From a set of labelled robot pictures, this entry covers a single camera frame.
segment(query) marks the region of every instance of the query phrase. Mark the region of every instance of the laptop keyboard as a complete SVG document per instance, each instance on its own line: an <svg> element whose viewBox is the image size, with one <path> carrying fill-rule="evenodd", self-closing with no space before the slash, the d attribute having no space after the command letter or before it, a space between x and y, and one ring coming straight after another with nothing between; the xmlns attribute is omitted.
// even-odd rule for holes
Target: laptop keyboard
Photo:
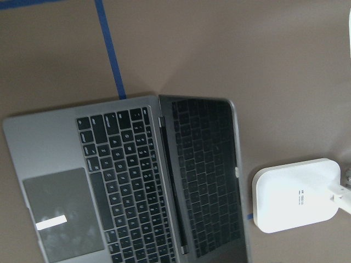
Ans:
<svg viewBox="0 0 351 263"><path fill-rule="evenodd" d="M225 102L173 102L180 175L196 256L240 238L231 108Z"/></svg>
<svg viewBox="0 0 351 263"><path fill-rule="evenodd" d="M112 262L175 262L148 108L77 127Z"/></svg>

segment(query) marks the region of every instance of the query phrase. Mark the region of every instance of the white device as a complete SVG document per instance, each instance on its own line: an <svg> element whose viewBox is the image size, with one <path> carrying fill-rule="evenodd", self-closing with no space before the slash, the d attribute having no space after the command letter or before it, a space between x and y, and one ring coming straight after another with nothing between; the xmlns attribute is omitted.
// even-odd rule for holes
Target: white device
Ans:
<svg viewBox="0 0 351 263"><path fill-rule="evenodd" d="M265 233L331 219L338 208L351 213L351 191L340 185L340 167L316 159L260 170L253 178L253 219Z"/></svg>

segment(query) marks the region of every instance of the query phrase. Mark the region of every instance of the blue tape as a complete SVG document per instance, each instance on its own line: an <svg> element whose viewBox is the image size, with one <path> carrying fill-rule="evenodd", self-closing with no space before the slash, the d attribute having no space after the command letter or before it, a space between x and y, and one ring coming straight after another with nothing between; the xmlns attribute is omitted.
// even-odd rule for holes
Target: blue tape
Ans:
<svg viewBox="0 0 351 263"><path fill-rule="evenodd" d="M95 0L95 6L97 8L99 21L100 21L100 25L101 25L101 30L103 31L107 54L108 54L109 59L110 59L110 64L111 64L111 68L112 68L112 73L114 75L117 92L118 92L120 99L123 100L126 98L126 92L125 92L124 87L123 87L122 77L121 77L120 68L119 68L118 62L117 62L114 44L112 42L109 24L107 23L103 0Z"/></svg>
<svg viewBox="0 0 351 263"><path fill-rule="evenodd" d="M62 0L8 0L8 1L0 1L0 10L10 9L10 8L18 8L18 7L26 7L28 5L34 4L43 4L46 2L58 2Z"/></svg>

